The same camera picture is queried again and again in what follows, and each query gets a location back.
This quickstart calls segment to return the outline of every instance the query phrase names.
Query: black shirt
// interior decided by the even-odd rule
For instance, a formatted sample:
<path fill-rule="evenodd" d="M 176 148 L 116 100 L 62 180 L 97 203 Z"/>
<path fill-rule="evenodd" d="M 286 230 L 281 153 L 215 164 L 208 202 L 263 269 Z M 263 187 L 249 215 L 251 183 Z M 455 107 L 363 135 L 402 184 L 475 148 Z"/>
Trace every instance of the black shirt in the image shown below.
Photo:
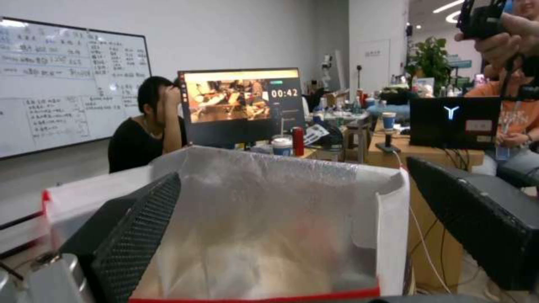
<path fill-rule="evenodd" d="M 187 142 L 183 119 L 179 119 L 182 145 Z M 124 121 L 114 132 L 108 144 L 109 172 L 148 165 L 163 154 L 163 139 L 150 136 L 140 124 L 131 118 Z"/>

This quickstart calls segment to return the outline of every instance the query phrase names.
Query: whiteboard frame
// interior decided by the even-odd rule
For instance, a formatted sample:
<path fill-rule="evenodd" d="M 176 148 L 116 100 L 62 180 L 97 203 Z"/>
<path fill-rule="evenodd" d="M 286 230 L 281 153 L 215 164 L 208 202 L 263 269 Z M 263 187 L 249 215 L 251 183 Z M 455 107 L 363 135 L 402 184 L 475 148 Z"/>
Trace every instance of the whiteboard frame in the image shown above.
<path fill-rule="evenodd" d="M 148 59 L 148 71 L 149 71 L 149 74 L 150 74 L 150 77 L 151 77 L 150 54 L 148 53 L 148 44 L 146 43 L 146 36 L 144 36 L 144 35 L 136 35 L 136 34 L 132 34 L 132 33 L 122 33 L 122 32 L 113 32 L 113 31 L 103 31 L 103 30 L 90 29 L 90 28 L 87 28 L 87 27 L 70 26 L 70 25 L 63 25 L 63 24 L 57 24 L 57 23 L 48 23 L 48 22 L 41 22 L 41 21 L 33 21 L 33 20 L 27 20 L 27 19 L 19 19 L 19 18 L 0 16 L 0 21 L 2 21 L 2 20 L 12 20 L 12 21 L 18 21 L 18 22 L 24 22 L 24 23 L 32 23 L 32 24 L 38 24 L 38 25 L 63 27 L 63 28 L 72 29 L 72 30 L 91 31 L 91 32 L 98 32 L 98 33 L 108 33 L 108 34 L 113 34 L 113 35 L 122 35 L 122 36 L 130 36 L 130 37 L 142 38 L 144 40 L 144 49 L 146 50 L 146 56 L 148 57 L 147 58 Z M 17 158 L 17 157 L 22 157 L 22 156 L 28 156 L 28 155 L 43 153 L 45 151 L 47 152 L 47 151 L 55 150 L 55 149 L 61 149 L 61 148 L 66 148 L 66 147 L 72 147 L 72 146 L 77 146 L 77 145 L 88 144 L 88 143 L 92 143 L 92 142 L 109 140 L 111 137 L 112 136 L 104 137 L 104 138 L 100 138 L 100 139 L 95 139 L 95 140 L 78 142 L 78 143 L 74 143 L 74 144 L 68 144 L 68 145 L 62 145 L 62 146 L 57 146 L 57 147 L 52 147 L 52 148 L 35 150 L 33 152 L 30 151 L 28 153 L 22 153 L 22 154 L 17 154 L 17 155 L 0 157 L 0 161 L 11 159 L 11 158 Z"/>

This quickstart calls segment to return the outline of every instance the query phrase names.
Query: monitor screen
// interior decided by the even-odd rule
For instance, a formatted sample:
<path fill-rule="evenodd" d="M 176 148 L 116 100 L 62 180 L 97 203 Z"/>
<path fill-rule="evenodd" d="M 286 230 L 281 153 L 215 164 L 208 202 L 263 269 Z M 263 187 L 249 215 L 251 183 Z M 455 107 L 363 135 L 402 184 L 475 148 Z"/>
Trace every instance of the monitor screen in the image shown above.
<path fill-rule="evenodd" d="M 219 145 L 270 139 L 303 127 L 297 68 L 180 71 L 189 142 Z"/>

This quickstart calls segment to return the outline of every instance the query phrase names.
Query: ceiling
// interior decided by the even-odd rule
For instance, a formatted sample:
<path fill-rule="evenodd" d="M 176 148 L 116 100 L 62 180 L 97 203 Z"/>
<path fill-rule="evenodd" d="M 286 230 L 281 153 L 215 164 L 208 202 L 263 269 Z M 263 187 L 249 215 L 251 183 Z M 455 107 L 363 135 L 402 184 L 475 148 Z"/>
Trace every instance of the ceiling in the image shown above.
<path fill-rule="evenodd" d="M 422 26 L 421 30 L 414 28 L 414 32 L 456 30 L 456 24 L 446 22 L 445 18 L 447 15 L 459 11 L 461 4 L 440 13 L 432 12 L 450 2 L 453 2 L 453 0 L 410 0 L 409 21 L 413 26 L 417 24 Z M 487 5 L 488 3 L 489 0 L 476 0 L 475 7 Z"/>

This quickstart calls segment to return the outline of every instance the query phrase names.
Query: laptop logo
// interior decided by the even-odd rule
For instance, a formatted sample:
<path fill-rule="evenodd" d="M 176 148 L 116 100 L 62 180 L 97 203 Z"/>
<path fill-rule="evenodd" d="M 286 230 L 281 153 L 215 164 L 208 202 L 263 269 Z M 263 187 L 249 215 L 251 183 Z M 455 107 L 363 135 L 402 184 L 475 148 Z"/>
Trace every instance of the laptop logo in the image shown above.
<path fill-rule="evenodd" d="M 453 118 L 455 117 L 455 112 L 457 111 L 457 109 L 460 108 L 460 106 L 455 106 L 453 108 L 444 106 L 444 108 L 447 110 L 447 117 L 449 118 L 449 120 L 453 121 Z"/>

